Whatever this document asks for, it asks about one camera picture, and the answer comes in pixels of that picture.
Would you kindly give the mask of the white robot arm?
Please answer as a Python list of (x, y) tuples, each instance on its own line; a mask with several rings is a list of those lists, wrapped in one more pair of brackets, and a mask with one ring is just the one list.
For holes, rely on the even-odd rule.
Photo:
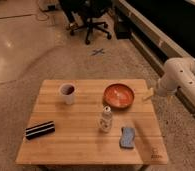
[(169, 97), (181, 88), (195, 106), (195, 58), (176, 57), (164, 63), (164, 74), (156, 85), (145, 92), (146, 101), (154, 95)]

